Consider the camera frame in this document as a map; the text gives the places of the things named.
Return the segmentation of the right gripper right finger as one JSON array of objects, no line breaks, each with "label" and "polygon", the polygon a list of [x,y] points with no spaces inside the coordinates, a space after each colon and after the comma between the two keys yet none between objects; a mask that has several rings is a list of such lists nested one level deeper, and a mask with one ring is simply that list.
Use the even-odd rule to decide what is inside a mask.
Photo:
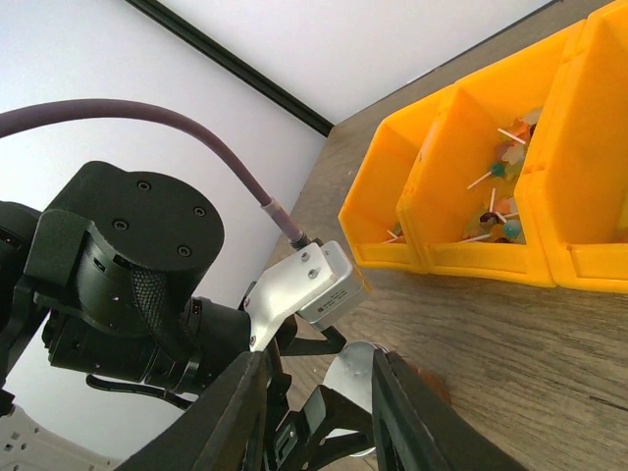
[{"label": "right gripper right finger", "polygon": [[372,418],[381,470],[522,470],[395,352],[377,349]]}]

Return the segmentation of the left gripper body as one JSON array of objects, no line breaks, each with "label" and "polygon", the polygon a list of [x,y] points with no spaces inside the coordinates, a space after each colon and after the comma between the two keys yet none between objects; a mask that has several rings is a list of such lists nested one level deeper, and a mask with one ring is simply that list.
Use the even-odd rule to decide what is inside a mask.
[{"label": "left gripper body", "polygon": [[164,279],[132,279],[97,293],[47,295],[43,331],[50,364],[82,372],[86,384],[189,407],[250,348],[251,322],[242,308],[204,297],[176,301]]}]

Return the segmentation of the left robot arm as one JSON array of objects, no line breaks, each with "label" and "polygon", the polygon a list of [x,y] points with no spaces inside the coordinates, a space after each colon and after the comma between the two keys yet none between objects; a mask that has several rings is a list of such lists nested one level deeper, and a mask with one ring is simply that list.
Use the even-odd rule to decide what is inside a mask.
[{"label": "left robot arm", "polygon": [[195,295],[224,226],[187,183],[83,165],[43,211],[1,206],[1,370],[35,334],[92,388],[182,411],[124,461],[46,430],[1,395],[5,470],[318,470],[370,448],[369,412],[325,386],[288,406],[285,356],[332,354],[367,291],[334,241],[288,233],[293,254],[232,309]]}]

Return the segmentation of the orange bin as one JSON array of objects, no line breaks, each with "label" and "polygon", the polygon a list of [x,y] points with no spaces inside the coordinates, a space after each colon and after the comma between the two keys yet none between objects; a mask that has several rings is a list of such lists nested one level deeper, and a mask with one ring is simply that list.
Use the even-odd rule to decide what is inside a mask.
[{"label": "orange bin", "polygon": [[583,26],[454,84],[397,204],[406,240],[429,273],[553,286],[526,185]]},{"label": "orange bin", "polygon": [[377,126],[339,221],[357,264],[364,268],[426,271],[416,248],[393,241],[396,206],[433,121],[453,93],[451,85],[384,118]]},{"label": "orange bin", "polygon": [[554,281],[627,291],[627,4],[585,21],[544,107],[528,197]]}]

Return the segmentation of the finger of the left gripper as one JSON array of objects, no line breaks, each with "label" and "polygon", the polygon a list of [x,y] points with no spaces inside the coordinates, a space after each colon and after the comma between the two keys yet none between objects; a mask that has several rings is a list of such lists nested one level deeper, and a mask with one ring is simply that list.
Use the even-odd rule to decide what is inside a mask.
[{"label": "finger of the left gripper", "polygon": [[284,376],[283,359],[340,353],[345,336],[335,327],[318,331],[296,315],[290,315],[274,335],[274,375]]},{"label": "finger of the left gripper", "polygon": [[264,470],[319,470],[374,447],[372,414],[325,386],[264,438]]}]

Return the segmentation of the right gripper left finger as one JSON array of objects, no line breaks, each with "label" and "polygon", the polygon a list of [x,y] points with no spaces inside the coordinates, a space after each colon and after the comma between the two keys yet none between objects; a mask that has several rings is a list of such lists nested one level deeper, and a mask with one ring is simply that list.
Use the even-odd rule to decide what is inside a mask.
[{"label": "right gripper left finger", "polygon": [[120,470],[259,470],[267,409],[261,352],[241,354],[165,432]]}]

